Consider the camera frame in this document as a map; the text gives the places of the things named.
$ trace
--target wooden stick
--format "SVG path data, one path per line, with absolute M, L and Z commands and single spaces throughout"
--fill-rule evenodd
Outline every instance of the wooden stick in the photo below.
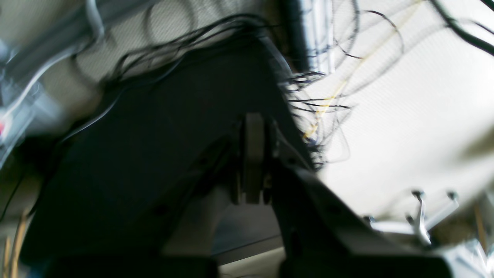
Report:
M 26 231 L 27 211 L 24 212 L 19 220 L 17 232 L 15 233 L 14 245 L 12 249 L 12 261 L 10 262 L 10 278 L 18 277 L 19 254 L 21 252 L 22 241 Z
M 476 202 L 473 206 L 473 210 L 475 213 L 475 222 L 477 223 L 477 233 L 479 234 L 479 242 L 482 246 L 482 249 L 487 254 L 487 238 L 486 238 L 486 230 L 484 229 L 484 221 L 482 220 L 482 213 L 480 212 L 479 203 Z
M 10 237 L 5 239 L 5 249 L 3 251 L 2 278 L 8 278 L 10 262 Z

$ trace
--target floor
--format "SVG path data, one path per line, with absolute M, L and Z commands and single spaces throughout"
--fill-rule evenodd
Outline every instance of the floor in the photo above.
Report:
M 0 0 L 0 26 L 9 26 L 0 28 L 0 39 L 22 47 L 82 2 Z M 414 1 L 402 2 L 409 5 Z M 363 0 L 361 9 L 391 11 L 394 3 Z M 492 12 L 480 1 L 451 0 L 447 7 L 457 18 L 474 18 L 494 27 Z M 272 9 L 272 2 L 162 1 L 153 8 L 147 21 L 145 12 L 134 16 L 110 30 L 111 39 L 104 48 L 80 55 L 78 63 L 85 79 L 65 60 L 43 76 L 43 84 L 71 117 L 88 115 L 99 101 L 95 81 L 110 72 L 125 52 L 168 41 L 228 14 L 259 12 L 264 8 Z M 398 23 L 406 51 L 410 51 L 383 77 L 377 79 L 372 75 L 382 59 L 399 47 L 393 37 L 381 54 L 359 68 L 349 82 L 350 87 L 358 86 L 359 80 L 375 79 L 375 82 L 344 100 L 355 109 L 328 149 L 327 156 L 333 163 L 320 172 L 320 177 L 361 215 L 404 220 L 404 214 L 415 209 L 416 203 L 409 191 L 416 188 L 426 191 L 429 212 L 438 210 L 448 201 L 446 190 L 456 190 L 460 203 L 466 206 L 494 181 L 494 94 L 490 92 L 494 87 L 494 80 L 490 78 L 494 74 L 493 58 L 449 31 L 438 31 L 411 48 L 418 42 L 417 37 L 423 37 L 424 32 L 440 22 L 426 2 L 398 12 L 391 19 Z M 146 29 L 144 22 L 148 22 L 150 28 Z M 488 34 L 467 27 L 485 40 L 493 41 Z M 377 28 L 363 34 L 360 40 L 373 42 L 373 36 L 383 30 Z M 365 46 L 361 43 L 356 51 L 363 53 Z M 359 66 L 350 64 L 340 76 L 316 83 L 307 93 L 326 97 L 356 67 Z M 7 200 L 3 192 L 11 192 L 14 185 L 13 180 L 2 185 L 0 207 Z M 32 187 L 35 186 L 21 187 L 20 192 L 24 193 L 13 202 L 19 205 L 7 212 L 10 219 L 15 219 L 32 203 L 36 196 Z M 0 226 L 0 230 L 11 231 L 6 224 Z

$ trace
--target yellow cable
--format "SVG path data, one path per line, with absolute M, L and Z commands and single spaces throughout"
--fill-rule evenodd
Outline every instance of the yellow cable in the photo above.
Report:
M 328 104 L 327 105 L 324 105 L 323 107 L 323 110 L 318 110 L 316 112 L 316 122 L 314 124 L 312 124 L 307 130 L 306 132 L 304 133 L 304 136 L 303 136 L 303 139 L 306 140 L 308 138 L 310 138 L 312 135 L 314 135 L 314 133 L 317 131 L 317 128 L 319 126 L 319 123 L 321 122 L 322 120 L 322 115 L 324 115 L 326 113 L 326 111 L 328 110 L 328 107 L 331 105 L 333 99 L 336 98 L 336 96 L 341 92 L 343 91 L 345 88 L 346 88 L 346 85 L 348 84 L 348 81 L 353 77 L 353 75 L 359 70 L 359 68 L 361 68 L 361 66 L 366 62 L 368 61 L 368 59 L 370 57 L 372 57 L 374 54 L 377 53 L 377 51 L 383 47 L 385 44 L 388 43 L 388 41 L 394 37 L 395 34 L 397 34 L 397 31 L 399 31 L 411 18 L 413 15 L 415 15 L 415 13 L 417 12 L 418 10 L 418 7 L 420 6 L 419 3 L 421 3 L 422 0 L 415 0 L 415 9 L 413 9 L 409 14 L 408 16 L 405 18 L 405 20 L 403 20 L 400 24 L 397 25 L 397 28 L 394 29 L 394 31 L 388 36 L 387 39 L 384 40 L 383 43 L 381 43 L 380 45 L 376 46 L 376 48 L 374 48 L 368 55 L 364 56 L 361 60 L 360 60 L 360 63 L 357 65 L 357 67 L 355 68 L 355 70 L 353 70 L 353 72 L 345 79 L 341 82 L 341 84 L 338 86 L 338 88 L 336 89 L 336 91 L 328 98 L 325 98 L 324 101 L 328 101 Z

